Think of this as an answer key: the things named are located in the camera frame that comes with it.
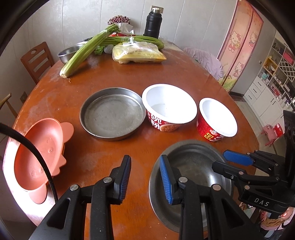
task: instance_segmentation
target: plastic bag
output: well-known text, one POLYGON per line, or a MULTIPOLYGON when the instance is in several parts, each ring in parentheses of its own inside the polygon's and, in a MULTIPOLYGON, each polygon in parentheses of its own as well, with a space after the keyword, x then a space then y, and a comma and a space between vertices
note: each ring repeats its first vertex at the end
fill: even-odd
POLYGON ((147 42, 134 42, 133 38, 129 38, 128 43, 122 43, 114 46, 113 60, 120 64, 130 61, 136 63, 162 62, 166 60, 163 53, 158 50, 155 44, 147 42))

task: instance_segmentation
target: wall socket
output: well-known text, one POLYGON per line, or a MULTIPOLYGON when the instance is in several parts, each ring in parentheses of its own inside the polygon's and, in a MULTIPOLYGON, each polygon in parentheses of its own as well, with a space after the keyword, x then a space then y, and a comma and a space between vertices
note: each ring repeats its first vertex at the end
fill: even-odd
POLYGON ((22 104, 24 104, 24 102, 26 101, 27 98, 28 98, 28 95, 27 95, 26 92, 24 92, 22 94, 22 96, 20 97, 20 100, 21 100, 22 104))
POLYGON ((162 8, 162 7, 157 7, 157 8, 160 8, 160 13, 163 13, 164 8, 162 8))

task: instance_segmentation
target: table top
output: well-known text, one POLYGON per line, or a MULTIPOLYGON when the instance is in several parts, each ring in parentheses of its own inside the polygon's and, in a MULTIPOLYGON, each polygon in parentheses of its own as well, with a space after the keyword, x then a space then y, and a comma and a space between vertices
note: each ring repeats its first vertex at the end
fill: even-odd
MULTIPOLYGON (((80 108, 91 94, 108 87, 123 87, 141 95, 152 84, 172 84, 191 95, 197 106, 202 98, 215 98, 235 116, 238 125, 236 136, 211 142, 213 147, 220 152, 230 149, 241 153, 259 148, 257 138, 238 106, 207 71, 196 66, 183 52, 164 49, 163 53, 167 60, 161 64, 119 64, 108 54, 91 55, 70 81, 59 76, 63 66, 59 61, 31 92, 14 124, 14 129, 21 134, 25 134, 38 120, 48 117, 74 126, 74 135, 65 144, 67 163, 54 177, 59 197, 72 184, 81 187, 95 184, 120 165, 124 154, 131 156, 132 169, 126 198, 120 206, 112 205, 114 237, 117 240, 126 237, 131 240, 178 239, 178 234, 166 228, 153 212, 148 194, 150 174, 159 155, 170 145, 187 139, 205 139, 196 129, 196 118, 171 133, 160 132, 146 118, 139 129, 124 140, 107 142, 97 139, 83 129, 79 119, 80 108)), ((38 225, 53 206, 53 195, 47 186, 47 199, 38 205, 18 185, 13 171, 18 146, 15 140, 8 140, 3 172, 16 202, 38 225)), ((249 174, 255 173, 252 166, 244 168, 249 174)), ((89 237, 89 218, 88 206, 85 239, 89 237)))

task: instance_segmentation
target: red and white bowl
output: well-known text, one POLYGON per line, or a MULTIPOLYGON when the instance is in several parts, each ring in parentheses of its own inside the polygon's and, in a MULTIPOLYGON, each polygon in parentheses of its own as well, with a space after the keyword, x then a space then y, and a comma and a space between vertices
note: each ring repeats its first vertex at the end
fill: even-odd
POLYGON ((212 98, 200 101, 197 129, 199 134, 211 142, 236 135, 238 126, 235 117, 221 102, 212 98))
POLYGON ((193 98, 169 84, 151 85, 143 91, 142 102, 151 124, 161 132, 172 132, 197 115, 193 98))

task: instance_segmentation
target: metal tray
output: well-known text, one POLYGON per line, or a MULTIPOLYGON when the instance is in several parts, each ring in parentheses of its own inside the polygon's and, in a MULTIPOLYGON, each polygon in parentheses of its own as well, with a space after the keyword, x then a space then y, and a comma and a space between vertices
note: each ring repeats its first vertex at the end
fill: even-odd
MULTIPOLYGON (((182 176, 203 186, 210 187, 218 183, 232 196, 232 181, 212 170, 213 162, 217 160, 225 162, 225 159, 210 144, 197 140, 185 140, 171 145, 162 154, 167 155, 171 166, 178 168, 182 176)), ((150 176, 150 202, 159 220, 169 229, 179 232, 181 205, 171 206, 168 204, 164 193, 159 162, 160 157, 157 159, 150 176)), ((201 204, 201 210, 203 230, 206 231, 207 220, 203 203, 201 204)))
POLYGON ((84 102, 80 122, 93 136, 115 141, 131 135, 145 116, 145 107, 137 93, 114 87, 98 91, 84 102))

